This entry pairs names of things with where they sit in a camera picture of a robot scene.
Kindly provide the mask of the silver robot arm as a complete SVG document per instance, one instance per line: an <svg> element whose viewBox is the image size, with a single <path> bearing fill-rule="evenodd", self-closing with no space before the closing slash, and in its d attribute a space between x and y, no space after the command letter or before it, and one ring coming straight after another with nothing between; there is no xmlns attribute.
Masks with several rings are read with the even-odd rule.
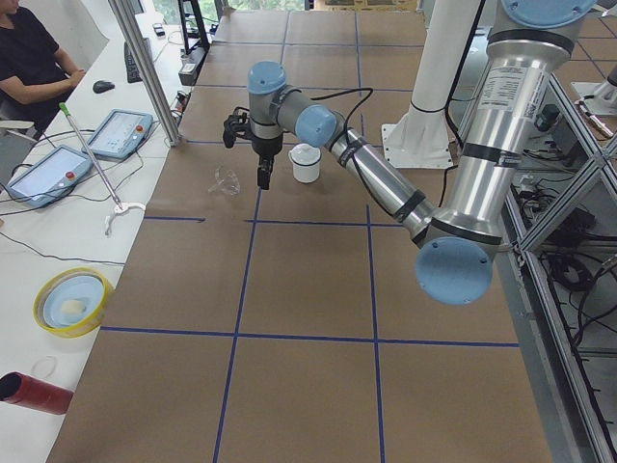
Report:
<svg viewBox="0 0 617 463"><path fill-rule="evenodd" d="M418 246L416 279L432 298L464 305L493 278L497 223L550 75L572 54L588 1L501 1L487 45L488 75L476 101L454 189L432 205L343 118L287 84L283 67L254 64L248 74L257 181L267 188L282 135L328 150Z"/></svg>

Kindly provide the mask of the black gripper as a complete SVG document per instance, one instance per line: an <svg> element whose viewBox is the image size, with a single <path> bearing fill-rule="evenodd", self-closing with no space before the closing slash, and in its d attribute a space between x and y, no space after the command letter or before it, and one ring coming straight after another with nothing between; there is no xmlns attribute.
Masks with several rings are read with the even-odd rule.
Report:
<svg viewBox="0 0 617 463"><path fill-rule="evenodd" d="M257 167L257 185L260 188L269 189L274 167L273 157L282 151L282 136L279 135L271 139L255 136L252 140L252 148L254 152L260 156Z"/></svg>

